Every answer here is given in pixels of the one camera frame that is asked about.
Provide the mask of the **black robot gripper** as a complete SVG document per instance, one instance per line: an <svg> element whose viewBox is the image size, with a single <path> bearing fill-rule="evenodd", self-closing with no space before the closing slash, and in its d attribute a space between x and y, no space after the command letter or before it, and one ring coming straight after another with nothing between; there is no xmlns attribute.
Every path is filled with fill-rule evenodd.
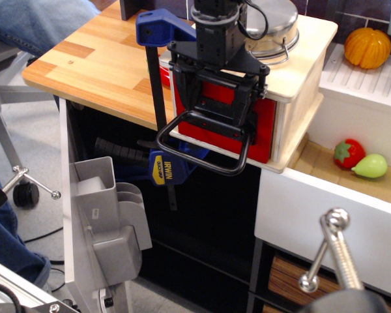
<svg viewBox="0 0 391 313"><path fill-rule="evenodd" d="M245 74L234 89L231 105L236 127L245 123L257 97L265 96L265 80L270 72L245 48L247 2L195 1L191 10L195 40L175 39L167 46L172 56L174 84L186 111L195 108L203 80L219 84L227 71Z"/></svg>

